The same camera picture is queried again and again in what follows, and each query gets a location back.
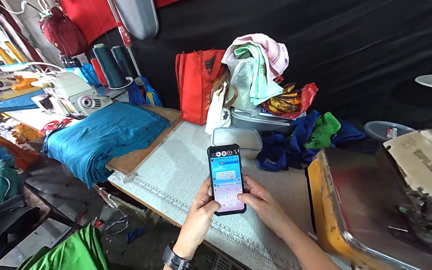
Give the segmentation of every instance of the white plastic bag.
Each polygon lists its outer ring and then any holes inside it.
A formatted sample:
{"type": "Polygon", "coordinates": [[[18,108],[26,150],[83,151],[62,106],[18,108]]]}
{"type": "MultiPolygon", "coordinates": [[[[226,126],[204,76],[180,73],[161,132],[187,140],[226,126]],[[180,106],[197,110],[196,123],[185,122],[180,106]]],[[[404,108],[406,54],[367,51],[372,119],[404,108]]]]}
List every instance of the white plastic bag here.
{"type": "Polygon", "coordinates": [[[253,57],[245,59],[234,59],[227,63],[231,72],[231,81],[229,83],[229,96],[232,96],[234,89],[237,89],[239,95],[233,103],[233,107],[244,111],[253,110],[256,105],[251,102],[249,91],[253,83],[255,74],[255,59],[253,57]]]}
{"type": "Polygon", "coordinates": [[[230,109],[223,107],[225,103],[226,86],[227,83],[224,82],[213,94],[213,100],[209,105],[208,118],[204,129],[207,134],[213,134],[215,128],[229,127],[231,125],[230,109]]]}

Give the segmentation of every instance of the pink towel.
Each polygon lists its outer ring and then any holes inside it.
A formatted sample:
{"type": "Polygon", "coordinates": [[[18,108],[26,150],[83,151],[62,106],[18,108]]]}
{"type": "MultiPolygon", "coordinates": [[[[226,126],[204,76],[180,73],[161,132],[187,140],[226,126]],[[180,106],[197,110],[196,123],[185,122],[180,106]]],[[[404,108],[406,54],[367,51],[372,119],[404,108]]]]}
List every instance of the pink towel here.
{"type": "Polygon", "coordinates": [[[226,64],[228,60],[235,59],[234,49],[246,43],[260,46],[261,51],[266,53],[264,61],[266,64],[268,83],[282,75],[283,71],[288,67],[290,57],[288,56],[288,49],[286,49],[286,46],[283,43],[276,42],[265,34],[247,34],[237,37],[231,46],[227,48],[221,62],[226,64]]]}

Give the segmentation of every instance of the forearm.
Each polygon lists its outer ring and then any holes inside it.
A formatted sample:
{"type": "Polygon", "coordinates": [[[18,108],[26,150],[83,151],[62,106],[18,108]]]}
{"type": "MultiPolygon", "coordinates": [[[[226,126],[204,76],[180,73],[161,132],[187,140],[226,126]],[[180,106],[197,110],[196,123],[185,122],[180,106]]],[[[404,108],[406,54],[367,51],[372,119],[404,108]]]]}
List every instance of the forearm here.
{"type": "Polygon", "coordinates": [[[331,258],[292,221],[281,238],[296,255],[303,270],[340,270],[331,258]]]}

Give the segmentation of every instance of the red drape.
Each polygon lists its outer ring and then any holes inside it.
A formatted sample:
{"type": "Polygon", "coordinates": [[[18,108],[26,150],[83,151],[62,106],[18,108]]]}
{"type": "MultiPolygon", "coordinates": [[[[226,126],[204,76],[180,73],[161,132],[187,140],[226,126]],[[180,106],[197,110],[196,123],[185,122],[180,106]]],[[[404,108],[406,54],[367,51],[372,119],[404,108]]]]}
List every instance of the red drape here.
{"type": "MultiPolygon", "coordinates": [[[[159,9],[176,1],[154,0],[154,6],[159,9]]],[[[88,43],[116,27],[108,0],[60,0],[59,4],[88,43]]]]}

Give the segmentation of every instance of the black phone case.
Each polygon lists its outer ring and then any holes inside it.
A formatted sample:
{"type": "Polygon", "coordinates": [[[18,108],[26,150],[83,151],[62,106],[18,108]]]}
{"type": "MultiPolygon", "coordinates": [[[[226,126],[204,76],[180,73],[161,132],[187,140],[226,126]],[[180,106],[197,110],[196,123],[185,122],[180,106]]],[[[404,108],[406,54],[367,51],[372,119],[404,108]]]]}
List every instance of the black phone case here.
{"type": "MultiPolygon", "coordinates": [[[[241,154],[240,154],[240,146],[237,144],[227,144],[227,145],[221,145],[221,146],[210,146],[208,147],[207,153],[208,153],[208,164],[209,164],[209,179],[211,180],[211,198],[214,200],[215,196],[215,189],[214,189],[214,185],[213,185],[213,172],[211,169],[211,150],[217,150],[217,149],[222,149],[222,150],[226,150],[228,149],[228,146],[236,146],[237,147],[237,155],[239,156],[239,171],[241,172],[241,188],[243,189],[244,192],[244,181],[243,181],[243,170],[242,170],[242,166],[241,166],[241,154]]],[[[214,214],[216,216],[226,216],[226,215],[232,215],[232,214],[243,214],[244,212],[246,212],[246,204],[244,204],[244,208],[241,210],[235,210],[235,211],[227,211],[227,212],[214,212],[214,214]]]]}

